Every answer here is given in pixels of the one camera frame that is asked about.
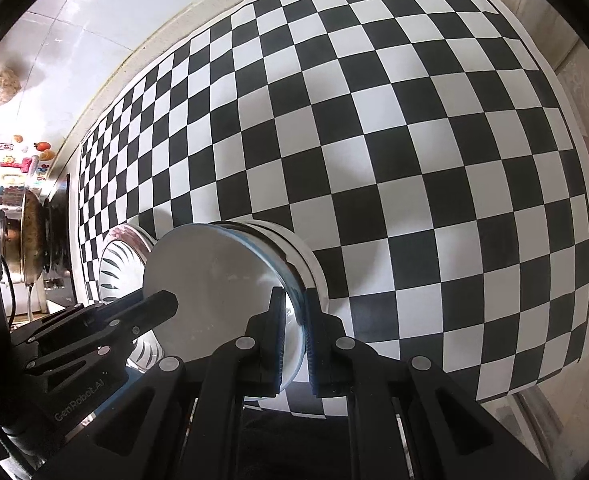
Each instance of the silver screw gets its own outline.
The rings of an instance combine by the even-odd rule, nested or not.
[[[351,350],[355,347],[356,343],[351,337],[340,337],[335,341],[335,345],[342,350]]]
[[[411,364],[412,364],[412,367],[415,368],[415,370],[421,370],[422,372],[425,372],[426,370],[430,370],[430,367],[432,365],[432,363],[430,362],[430,359],[428,359],[427,357],[424,357],[423,355],[418,355],[416,357],[413,357]]]
[[[171,372],[172,370],[176,370],[178,368],[178,359],[176,357],[164,357],[159,362],[159,368],[164,372]]]
[[[254,339],[249,336],[239,337],[235,342],[235,345],[239,350],[250,350],[254,347]]]

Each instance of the wire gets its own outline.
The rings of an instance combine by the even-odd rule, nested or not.
[[[1,257],[1,265],[3,266],[3,270],[6,271],[6,276],[8,277],[8,286],[10,288],[10,297],[12,298],[12,312],[10,313],[10,320],[8,321],[8,328],[12,329],[12,322],[14,322],[14,317],[17,313],[17,299],[14,295],[14,285],[12,285],[10,269],[8,268],[8,263],[6,262],[6,259],[3,256]]]
[[[17,466],[20,467],[23,472],[28,476],[28,478],[32,477],[34,474],[34,467],[28,462],[23,453],[17,448],[17,446],[8,438],[8,435],[1,429],[0,426],[0,443],[4,447],[4,449],[8,452],[14,461],[17,463]]]

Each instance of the black and white checkered surface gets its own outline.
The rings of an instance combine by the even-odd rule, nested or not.
[[[586,333],[589,166],[526,44],[491,0],[236,7],[84,141],[90,298],[112,226],[252,217],[308,243],[331,313],[380,353],[426,355],[477,399],[557,373]],[[306,379],[260,405],[345,412]]]

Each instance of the black cable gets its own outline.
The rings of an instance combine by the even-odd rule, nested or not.
[[[23,472],[30,478],[34,474],[34,467],[28,462],[23,453],[18,450],[17,446],[8,438],[8,435],[3,431],[0,426],[0,443],[4,449],[8,452],[8,455],[17,463]]]
[[[8,328],[12,328],[12,322],[14,321],[15,314],[17,313],[17,299],[14,295],[14,285],[12,285],[12,277],[10,275],[10,269],[8,268],[8,263],[6,259],[2,256],[1,257],[1,265],[3,266],[3,270],[6,272],[6,276],[8,277],[8,286],[10,288],[10,297],[12,298],[12,312],[10,313],[10,320],[8,321]]]

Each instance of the checkered mat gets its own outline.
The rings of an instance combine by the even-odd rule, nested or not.
[[[477,399],[575,362],[589,165],[491,2],[248,0],[181,41],[82,145],[90,297],[114,225],[252,217],[315,251],[349,335],[428,356]],[[345,413],[306,380],[258,404]]]

